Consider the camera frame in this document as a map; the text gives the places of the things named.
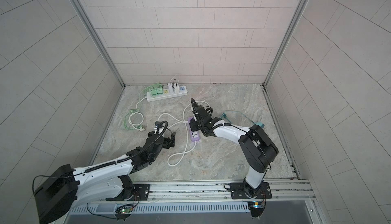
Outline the purple power strip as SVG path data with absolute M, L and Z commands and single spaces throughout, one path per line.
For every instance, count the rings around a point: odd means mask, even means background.
M 200 135 L 197 131 L 193 131 L 191 128 L 191 121 L 193 120 L 193 117 L 188 117 L 188 125 L 189 125 L 189 137 L 192 142 L 199 142 L 200 141 Z

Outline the white multicolour power strip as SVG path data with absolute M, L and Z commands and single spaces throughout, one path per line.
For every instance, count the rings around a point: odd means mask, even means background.
M 185 96 L 185 95 L 188 94 L 188 90 L 187 90 L 186 86 L 181 85 L 181 86 L 179 86 L 179 88 L 180 88 L 180 92 L 179 93 L 175 93 L 175 91 L 174 91 L 173 94 L 170 94 L 169 91 L 168 91 L 168 88 L 166 88 L 166 89 L 163 89 L 163 91 L 164 91 L 163 94 L 160 94 L 160 95 L 157 94 L 155 97 L 152 97 L 150 95 L 150 92 L 148 91 L 147 94 L 146 94 L 147 101 L 148 102 L 160 101 L 160 100 L 164 100 L 164 99 Z

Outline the white charger with black cable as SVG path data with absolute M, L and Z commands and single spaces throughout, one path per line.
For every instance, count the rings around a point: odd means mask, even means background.
M 174 91 L 175 91 L 175 93 L 179 93 L 180 92 L 180 88 L 179 88 L 179 85 L 177 83 L 174 83 Z

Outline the teal charger plug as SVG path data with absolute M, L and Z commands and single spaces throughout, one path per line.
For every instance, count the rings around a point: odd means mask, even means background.
M 261 128 L 264 128 L 264 124 L 262 122 L 257 122 L 256 125 L 260 126 Z

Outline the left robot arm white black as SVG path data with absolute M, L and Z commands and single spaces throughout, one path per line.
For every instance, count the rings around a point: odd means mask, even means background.
M 69 210 L 94 201 L 124 201 L 134 197 L 136 188 L 130 174 L 155 162 L 162 149 L 175 146 L 175 133 L 164 137 L 164 130 L 152 131 L 143 147 L 136 147 L 112 161 L 88 167 L 69 164 L 55 170 L 33 188 L 39 223 L 49 224 Z

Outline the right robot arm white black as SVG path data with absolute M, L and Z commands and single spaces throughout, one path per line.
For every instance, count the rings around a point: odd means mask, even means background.
M 248 173 L 240 191 L 247 197 L 266 198 L 267 187 L 263 184 L 270 164 L 279 153 L 277 146 L 264 129 L 255 124 L 252 127 L 237 126 L 220 118 L 213 118 L 213 109 L 199 105 L 191 100 L 193 119 L 190 120 L 192 131 L 200 131 L 205 137 L 229 140 L 240 146 L 247 163 Z

